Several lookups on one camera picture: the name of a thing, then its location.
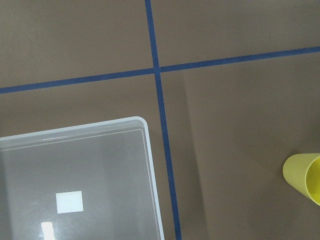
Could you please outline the yellow plastic cup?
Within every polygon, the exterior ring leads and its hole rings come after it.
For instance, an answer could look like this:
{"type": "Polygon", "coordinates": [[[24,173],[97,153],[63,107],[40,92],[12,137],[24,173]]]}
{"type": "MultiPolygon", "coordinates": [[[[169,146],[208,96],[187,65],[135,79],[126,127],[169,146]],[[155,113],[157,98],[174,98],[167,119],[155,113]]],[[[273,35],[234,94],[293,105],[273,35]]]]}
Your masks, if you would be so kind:
{"type": "Polygon", "coordinates": [[[320,205],[319,153],[300,153],[290,156],[284,162],[282,174],[289,185],[320,205]]]}

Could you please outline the clear plastic storage box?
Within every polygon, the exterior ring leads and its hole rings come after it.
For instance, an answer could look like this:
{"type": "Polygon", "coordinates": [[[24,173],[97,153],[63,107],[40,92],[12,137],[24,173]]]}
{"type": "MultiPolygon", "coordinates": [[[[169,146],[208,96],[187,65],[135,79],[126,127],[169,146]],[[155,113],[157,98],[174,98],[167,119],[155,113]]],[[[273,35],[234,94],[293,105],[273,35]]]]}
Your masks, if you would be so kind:
{"type": "Polygon", "coordinates": [[[162,240],[139,116],[0,139],[3,240],[162,240]]]}

